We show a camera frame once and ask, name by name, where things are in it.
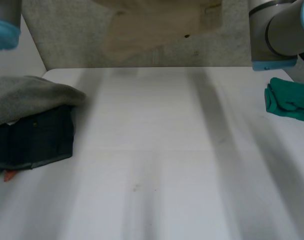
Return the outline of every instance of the gray felt wall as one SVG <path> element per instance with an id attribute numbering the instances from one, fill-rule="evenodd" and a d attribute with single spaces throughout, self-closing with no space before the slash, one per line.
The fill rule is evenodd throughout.
<path id="1" fill-rule="evenodd" d="M 23 16 L 48 70 L 105 67 L 250 66 L 247 0 L 223 0 L 223 27 L 117 62 L 100 43 L 112 11 L 90 0 L 24 0 Z"/>

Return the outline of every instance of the green cloth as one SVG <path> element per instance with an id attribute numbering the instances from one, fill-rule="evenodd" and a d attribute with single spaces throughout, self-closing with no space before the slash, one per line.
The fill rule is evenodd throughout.
<path id="1" fill-rule="evenodd" d="M 267 112 L 304 121 L 304 84 L 274 77 L 264 93 Z"/>

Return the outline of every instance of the white table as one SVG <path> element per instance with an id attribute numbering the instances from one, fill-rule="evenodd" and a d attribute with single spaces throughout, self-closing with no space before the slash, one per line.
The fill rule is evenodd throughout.
<path id="1" fill-rule="evenodd" d="M 55 69 L 89 96 L 74 157 L 0 178 L 0 240 L 304 240 L 304 122 L 283 71 Z"/>

